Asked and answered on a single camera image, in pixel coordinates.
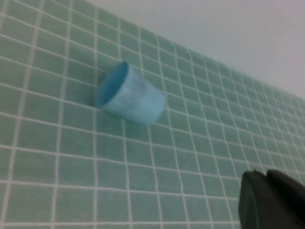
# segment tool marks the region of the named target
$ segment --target white grout line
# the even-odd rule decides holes
[[[74,4],[74,1],[69,2],[69,7],[72,8]],[[70,37],[70,29],[71,29],[71,19],[72,19],[72,12],[71,10],[68,10],[68,27],[67,27],[67,38],[65,41],[65,57],[64,57],[64,67],[62,71],[62,75],[66,76],[68,72],[68,64],[69,64],[69,37]],[[61,94],[60,94],[60,104],[59,104],[59,115],[58,115],[58,128],[57,128],[57,139],[56,139],[56,157],[55,157],[55,187],[53,190],[53,197],[52,197],[52,212],[51,212],[51,222],[56,222],[56,201],[57,201],[57,184],[59,183],[59,152],[61,151],[61,135],[62,135],[62,123],[63,123],[63,113],[64,113],[64,99],[66,94],[66,85],[67,85],[67,77],[63,78],[63,81],[61,83]]]
[[[41,0],[39,3],[39,10],[43,10],[43,8],[44,8],[44,0]],[[39,27],[40,23],[41,23],[41,12],[39,11],[37,14],[35,25],[37,27]],[[31,66],[33,64],[34,57],[35,57],[35,45],[37,43],[38,33],[39,33],[39,31],[37,29],[34,30],[34,32],[33,32],[33,38],[32,38],[33,46],[30,50],[30,54],[28,57],[28,62],[27,62],[28,66],[27,66],[27,69],[25,72],[24,82],[23,82],[23,86],[22,86],[22,88],[24,90],[26,90],[29,87],[29,81],[30,81],[30,76],[31,76],[31,71],[32,71]],[[8,208],[8,204],[9,204],[9,198],[10,198],[11,181],[13,178],[13,167],[14,167],[14,160],[15,160],[15,156],[16,156],[16,147],[17,147],[18,140],[19,140],[19,133],[20,133],[20,128],[21,128],[21,117],[24,112],[25,101],[26,101],[26,92],[24,91],[20,95],[20,102],[19,102],[19,106],[18,106],[17,120],[16,120],[16,124],[15,124],[12,151],[11,151],[11,157],[10,157],[10,167],[9,167],[10,169],[9,169],[9,175],[8,175],[8,183],[6,186],[6,190],[5,190],[5,194],[4,194],[4,198],[3,198],[3,204],[2,204],[2,214],[1,214],[1,218],[0,218],[1,222],[5,222],[5,220],[6,220],[7,208]]]

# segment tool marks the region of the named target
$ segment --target ceiling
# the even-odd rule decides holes
[[[88,0],[305,98],[303,0]]]

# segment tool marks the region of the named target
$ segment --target square tile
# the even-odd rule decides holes
[[[94,186],[93,160],[61,156],[59,183],[62,185]]]
[[[63,128],[60,152],[78,156],[93,156],[93,134]]]
[[[98,191],[97,220],[99,222],[128,221],[127,192]]]
[[[50,222],[52,187],[12,185],[6,222]]]
[[[28,90],[59,98],[62,80],[62,77],[52,73],[32,69]]]
[[[223,197],[223,186],[219,177],[203,176],[205,194],[207,196]]]
[[[176,150],[178,166],[180,170],[198,172],[196,155],[191,152]]]
[[[124,161],[123,140],[116,137],[98,135],[96,137],[96,153],[97,157]]]
[[[131,193],[133,221],[159,222],[157,195]]]
[[[54,183],[55,155],[17,151],[13,180],[37,183]]]
[[[163,126],[151,126],[152,143],[173,146],[172,134],[169,128]]]
[[[59,101],[28,93],[26,95],[23,116],[45,122],[57,123]]]
[[[155,175],[152,168],[128,166],[131,190],[155,191]]]
[[[97,111],[96,130],[116,136],[123,136],[122,118],[105,111]]]
[[[93,110],[87,107],[64,103],[63,125],[92,130]]]
[[[182,197],[160,195],[163,221],[185,221]]]
[[[190,134],[173,130],[173,137],[175,141],[175,147],[180,149],[191,150],[191,151],[194,150],[193,142]],[[195,147],[197,145],[196,149],[198,148],[198,150],[201,150],[202,145],[199,145],[198,142],[196,143],[197,143],[195,144]]]
[[[208,199],[213,221],[230,221],[227,203],[224,199]]]
[[[153,146],[152,151],[156,167],[177,168],[174,149],[162,146]]]
[[[56,222],[93,221],[93,190],[59,188],[55,218]]]
[[[127,161],[141,165],[152,165],[151,149],[148,144],[126,141]]]
[[[113,42],[118,40],[118,32],[114,28],[101,23],[97,24],[97,34]]]
[[[98,161],[97,173],[100,187],[126,189],[126,165]]]
[[[223,178],[224,192],[227,197],[239,198],[240,185],[237,179]]]
[[[178,172],[156,170],[159,192],[181,193],[181,183]]]
[[[52,73],[62,74],[64,58],[36,49],[33,66]]]
[[[180,173],[185,194],[203,195],[203,184],[199,175]]]
[[[185,201],[190,221],[210,220],[205,198],[187,197]]]
[[[57,127],[26,121],[21,122],[18,146],[55,152]]]
[[[0,85],[0,112],[16,115],[21,91]]]

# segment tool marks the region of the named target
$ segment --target green tile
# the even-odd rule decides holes
[[[128,221],[127,192],[98,191],[97,220],[99,222]]]
[[[111,25],[115,28],[118,27],[118,18],[112,13],[109,13],[101,8],[98,8],[98,19],[99,21]]]
[[[98,50],[104,54],[110,55],[115,58],[117,58],[119,56],[118,55],[118,46],[103,38],[98,39]]]
[[[63,128],[60,151],[78,156],[93,156],[93,134]]]
[[[172,134],[169,128],[153,125],[151,126],[152,143],[165,146],[173,146]]]
[[[197,116],[199,118],[203,117],[201,105],[191,101],[186,101],[186,109],[188,114]]]
[[[93,221],[93,190],[59,188],[55,218],[56,222]]]
[[[176,150],[178,166],[180,170],[198,172],[196,156],[194,153]]]
[[[37,49],[35,51],[33,66],[52,73],[62,74],[64,58]]]
[[[141,42],[141,53],[157,61],[159,60],[157,48],[147,43]]]
[[[76,1],[74,6],[77,4],[80,4],[82,2],[85,3],[84,1]],[[84,30],[87,30],[89,32],[94,32],[94,21],[92,18],[85,17],[81,15],[80,13],[77,12],[72,12],[72,25],[75,25],[77,27],[80,27]]]
[[[134,37],[138,37],[138,27],[124,19],[120,19],[121,27],[120,29]]]
[[[70,43],[69,58],[83,64],[94,66],[94,50],[88,49],[78,44]]]
[[[62,80],[62,77],[52,73],[32,69],[28,90],[59,98]]]
[[[157,38],[156,36],[154,35],[154,33],[146,30],[146,29],[142,29],[141,28],[141,39],[150,43],[150,44],[153,44],[153,45],[157,45]]]
[[[155,194],[131,193],[133,221],[159,222],[157,196]]]
[[[125,135],[127,138],[148,142],[148,127],[130,121],[125,121]]]
[[[183,89],[183,94],[186,99],[199,103],[197,91],[195,91],[189,87],[185,87],[185,86],[183,86],[182,89]]]
[[[96,153],[97,157],[124,161],[123,140],[116,137],[98,135],[96,137]]]
[[[70,102],[93,106],[94,87],[84,83],[67,80],[65,99]]]
[[[61,37],[67,36],[67,23],[64,23],[63,21],[49,15],[42,15],[40,27]]]
[[[125,165],[108,161],[99,161],[97,174],[100,187],[126,189]]]
[[[131,63],[134,66],[141,67],[140,56],[136,52],[121,48],[122,60]]]
[[[172,110],[183,112],[183,113],[186,112],[186,109],[184,106],[184,101],[182,98],[168,94],[167,103],[168,103],[169,108]]]
[[[14,40],[0,37],[0,53],[4,58],[21,63],[27,63],[31,47]]]
[[[185,221],[182,197],[160,195],[163,221]]]
[[[6,222],[50,222],[53,188],[12,185]]]
[[[192,151],[194,150],[193,142],[190,134],[173,130],[173,138],[175,141],[175,146],[177,148],[192,150]],[[197,151],[201,150],[201,146],[202,146],[201,144],[199,145],[195,143],[195,147]]]
[[[160,50],[160,62],[176,68],[176,58],[174,55]]]
[[[182,97],[181,87],[179,84],[169,80],[164,80],[164,84],[167,92]]]
[[[16,1],[12,1],[9,4],[7,15],[19,19],[28,24],[35,25],[37,11],[30,7],[24,6]]]
[[[228,144],[229,152],[232,159],[245,160],[243,149],[238,145]],[[247,154],[247,160],[253,161],[255,157]]]
[[[5,59],[0,59],[0,82],[15,87],[22,87],[26,67]]]
[[[127,161],[141,165],[152,165],[151,149],[148,144],[126,141]]]
[[[174,149],[163,146],[153,146],[152,151],[155,166],[173,169],[177,168]]]
[[[218,158],[216,161],[217,161],[219,173],[221,176],[236,177],[234,167],[233,167],[231,160]]]
[[[229,209],[224,199],[209,198],[208,202],[213,221],[230,221]]]
[[[192,133],[207,136],[205,121],[195,117],[189,117]]]
[[[205,198],[187,197],[185,201],[190,221],[210,220]]]
[[[203,176],[205,193],[208,196],[223,197],[223,187],[219,177]]]
[[[216,156],[230,158],[229,149],[225,142],[212,139],[211,143]]]
[[[62,185],[94,186],[93,160],[61,156],[59,183]]]
[[[85,1],[76,1],[73,5],[73,9],[89,17],[94,15],[94,6]]]
[[[215,159],[211,156],[198,155],[200,172],[207,174],[217,174]]]
[[[157,61],[149,59],[147,57],[142,57],[143,68],[149,72],[160,75],[160,66]]]
[[[155,191],[155,175],[152,168],[128,166],[131,190]]]
[[[23,120],[18,146],[54,152],[56,150],[57,127]]]
[[[170,111],[170,119],[173,128],[188,131],[188,122],[186,115]]]
[[[92,109],[69,103],[64,103],[63,109],[63,125],[92,130]]]
[[[224,131],[222,125],[217,123],[207,122],[207,129],[210,137],[224,140]]]
[[[203,195],[203,185],[199,175],[181,173],[183,192],[185,194]]]
[[[179,70],[185,73],[192,74],[192,66],[190,62],[185,61],[184,59],[177,58],[177,65]]]
[[[96,130],[99,133],[122,136],[122,119],[110,113],[98,111]]]
[[[0,111],[16,115],[21,91],[0,85]]]
[[[37,47],[57,53],[64,56],[66,41],[58,36],[48,32],[40,31],[38,33]]]
[[[58,100],[30,93],[27,94],[23,113],[24,117],[57,123],[58,115]]]
[[[0,148],[0,179],[5,180],[8,178],[9,168],[10,168],[10,149]]]
[[[181,193],[181,183],[177,172],[156,170],[160,192]]]
[[[33,32],[34,29],[32,27],[10,18],[5,18],[1,28],[1,33],[3,35],[28,44],[31,44]]]
[[[158,36],[159,46],[161,49],[164,49],[168,52],[175,53],[175,48],[173,43],[163,37]]]
[[[14,160],[13,180],[54,183],[54,173],[54,155],[17,151]]]

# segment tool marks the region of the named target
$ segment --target blue plastic cup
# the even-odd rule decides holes
[[[165,97],[132,65],[121,62],[102,81],[96,107],[148,125],[161,115]]]

